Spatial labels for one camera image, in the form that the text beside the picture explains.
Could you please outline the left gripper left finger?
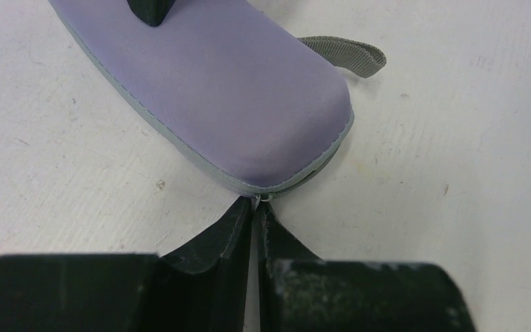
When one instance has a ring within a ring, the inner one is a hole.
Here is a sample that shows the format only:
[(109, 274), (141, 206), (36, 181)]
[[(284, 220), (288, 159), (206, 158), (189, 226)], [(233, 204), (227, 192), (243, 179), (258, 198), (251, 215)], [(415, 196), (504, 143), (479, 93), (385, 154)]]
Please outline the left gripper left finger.
[(167, 255), (0, 255), (0, 331), (242, 331), (252, 202)]

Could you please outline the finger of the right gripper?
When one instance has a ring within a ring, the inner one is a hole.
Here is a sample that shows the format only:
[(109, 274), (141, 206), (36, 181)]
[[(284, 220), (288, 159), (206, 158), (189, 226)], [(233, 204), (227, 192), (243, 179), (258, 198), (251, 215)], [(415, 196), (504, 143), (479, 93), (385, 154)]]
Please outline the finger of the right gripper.
[(143, 23), (158, 27), (176, 0), (127, 0), (131, 12)]

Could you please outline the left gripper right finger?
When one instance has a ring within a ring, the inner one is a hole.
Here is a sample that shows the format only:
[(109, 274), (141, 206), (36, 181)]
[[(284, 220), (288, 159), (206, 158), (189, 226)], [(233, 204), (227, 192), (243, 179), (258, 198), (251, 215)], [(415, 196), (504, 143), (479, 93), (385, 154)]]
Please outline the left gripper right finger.
[(474, 331), (463, 295), (435, 264), (330, 261), (258, 206), (262, 331)]

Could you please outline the purple zippered umbrella case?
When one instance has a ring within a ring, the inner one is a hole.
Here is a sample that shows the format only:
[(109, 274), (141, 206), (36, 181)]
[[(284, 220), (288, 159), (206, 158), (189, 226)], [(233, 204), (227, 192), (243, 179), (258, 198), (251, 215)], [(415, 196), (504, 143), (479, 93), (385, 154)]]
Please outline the purple zippered umbrella case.
[(199, 168), (241, 195), (295, 189), (334, 156), (354, 113), (341, 69), (386, 65), (370, 44), (295, 37), (247, 1), (176, 1), (158, 27), (127, 1), (53, 1), (116, 91)]

